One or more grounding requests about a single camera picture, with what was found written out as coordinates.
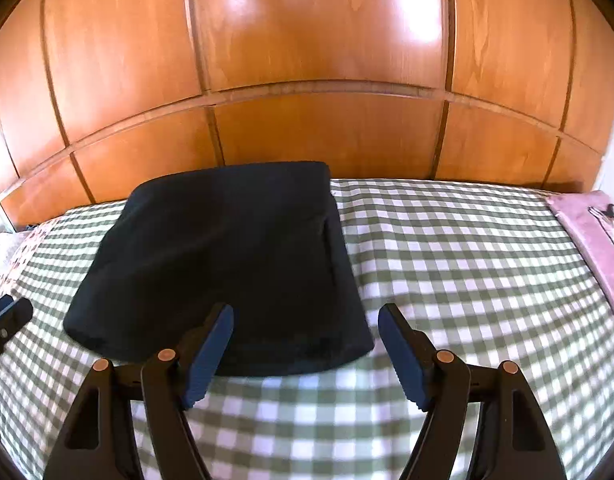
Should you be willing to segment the black pants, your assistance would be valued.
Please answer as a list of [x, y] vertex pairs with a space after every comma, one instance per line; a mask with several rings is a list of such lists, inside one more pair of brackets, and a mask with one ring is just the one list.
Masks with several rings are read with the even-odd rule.
[[307, 375], [374, 346], [323, 162], [170, 174], [132, 191], [63, 327], [106, 358], [178, 344], [216, 304], [234, 312], [227, 377]]

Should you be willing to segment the floral bed sheet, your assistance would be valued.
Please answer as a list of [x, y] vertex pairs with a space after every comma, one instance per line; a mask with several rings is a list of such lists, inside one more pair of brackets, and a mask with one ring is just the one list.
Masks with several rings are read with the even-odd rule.
[[24, 266], [45, 237], [42, 231], [0, 233], [0, 297], [12, 292]]

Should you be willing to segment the green checkered bed cover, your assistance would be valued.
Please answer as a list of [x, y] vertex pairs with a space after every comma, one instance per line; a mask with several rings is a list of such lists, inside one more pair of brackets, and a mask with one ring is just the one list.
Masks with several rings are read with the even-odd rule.
[[[335, 180], [349, 259], [370, 323], [383, 304], [465, 362], [520, 365], [572, 479], [614, 442], [614, 312], [544, 194], [504, 186]], [[0, 435], [30, 479], [94, 356], [63, 318], [122, 202], [42, 223], [0, 271], [0, 296], [33, 319], [0, 358]], [[424, 416], [381, 344], [333, 372], [214, 380], [189, 413], [217, 479], [395, 479]]]

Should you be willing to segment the pink pillow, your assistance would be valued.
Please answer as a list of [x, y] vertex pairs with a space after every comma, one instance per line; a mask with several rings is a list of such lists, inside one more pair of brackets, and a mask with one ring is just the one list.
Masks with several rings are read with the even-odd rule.
[[614, 311], [614, 201], [603, 191], [554, 194], [546, 204], [575, 243]]

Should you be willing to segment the wooden wardrobe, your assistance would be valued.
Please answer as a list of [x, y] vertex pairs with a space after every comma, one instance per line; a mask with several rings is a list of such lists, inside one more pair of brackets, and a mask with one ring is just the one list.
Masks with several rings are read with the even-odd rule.
[[613, 125], [592, 0], [20, 0], [0, 28], [18, 227], [251, 162], [587, 191]]

